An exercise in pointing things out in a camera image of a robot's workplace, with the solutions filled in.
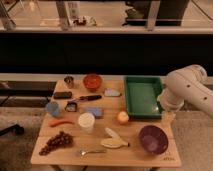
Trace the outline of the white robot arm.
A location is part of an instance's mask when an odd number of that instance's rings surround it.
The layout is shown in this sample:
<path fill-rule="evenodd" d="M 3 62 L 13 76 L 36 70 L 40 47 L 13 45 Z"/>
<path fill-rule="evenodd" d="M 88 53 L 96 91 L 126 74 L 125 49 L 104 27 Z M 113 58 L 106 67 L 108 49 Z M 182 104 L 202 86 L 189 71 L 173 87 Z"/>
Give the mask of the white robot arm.
<path fill-rule="evenodd" d="M 213 91 L 204 85 L 206 70 L 189 65 L 168 73 L 157 100 L 165 111 L 179 111 L 187 101 L 213 119 Z"/>

